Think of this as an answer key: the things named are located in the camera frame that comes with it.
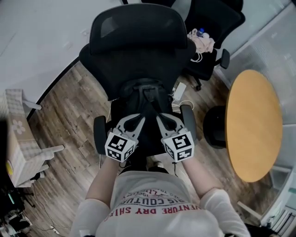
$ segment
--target white cube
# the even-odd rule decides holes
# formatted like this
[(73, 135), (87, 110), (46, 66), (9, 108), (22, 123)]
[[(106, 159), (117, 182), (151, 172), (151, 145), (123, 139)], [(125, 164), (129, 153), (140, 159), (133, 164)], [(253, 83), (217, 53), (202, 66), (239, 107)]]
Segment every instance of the white cube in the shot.
[(194, 155), (194, 142), (190, 132), (165, 138), (162, 141), (166, 152), (175, 162), (191, 158)]
[(124, 162), (135, 150), (136, 142), (110, 132), (105, 144), (106, 156)]

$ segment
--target white flower pattern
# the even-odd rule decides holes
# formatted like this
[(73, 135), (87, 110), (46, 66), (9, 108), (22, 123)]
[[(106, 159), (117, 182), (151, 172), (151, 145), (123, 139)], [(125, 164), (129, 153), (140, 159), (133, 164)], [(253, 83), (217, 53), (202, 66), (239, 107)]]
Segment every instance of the white flower pattern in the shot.
[(23, 127), (22, 121), (16, 121), (14, 119), (12, 123), (13, 123), (13, 125), (11, 126), (12, 130), (16, 130), (19, 135), (26, 131), (26, 129)]

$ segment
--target white shirt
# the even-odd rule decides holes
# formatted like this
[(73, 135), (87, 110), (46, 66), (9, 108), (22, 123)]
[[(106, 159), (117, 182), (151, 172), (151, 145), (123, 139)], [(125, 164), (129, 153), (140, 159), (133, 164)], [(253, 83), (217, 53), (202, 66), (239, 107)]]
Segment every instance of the white shirt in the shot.
[(224, 190), (192, 203), (183, 181), (159, 172), (128, 171), (117, 177), (111, 208), (84, 200), (70, 237), (250, 237)]

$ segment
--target forearm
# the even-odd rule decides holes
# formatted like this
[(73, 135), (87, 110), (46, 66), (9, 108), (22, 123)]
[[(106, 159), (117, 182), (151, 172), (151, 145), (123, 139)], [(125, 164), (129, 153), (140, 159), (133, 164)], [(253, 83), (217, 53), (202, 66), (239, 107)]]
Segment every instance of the forearm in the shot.
[(211, 189), (221, 188), (216, 178), (196, 158), (184, 160), (182, 163), (200, 199)]
[(102, 168), (94, 178), (86, 195), (86, 199), (97, 199), (110, 207), (114, 182), (117, 176), (119, 162), (106, 158)]

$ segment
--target yellow object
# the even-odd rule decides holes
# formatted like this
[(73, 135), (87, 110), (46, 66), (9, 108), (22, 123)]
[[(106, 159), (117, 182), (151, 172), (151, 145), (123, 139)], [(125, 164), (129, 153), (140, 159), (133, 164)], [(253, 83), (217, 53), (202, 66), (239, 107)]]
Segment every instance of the yellow object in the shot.
[(11, 163), (9, 161), (6, 162), (6, 170), (7, 170), (9, 175), (13, 174), (12, 165), (11, 165)]
[(246, 182), (263, 178), (272, 168), (283, 136), (283, 119), (271, 83), (246, 70), (235, 79), (226, 105), (226, 146), (237, 175)]

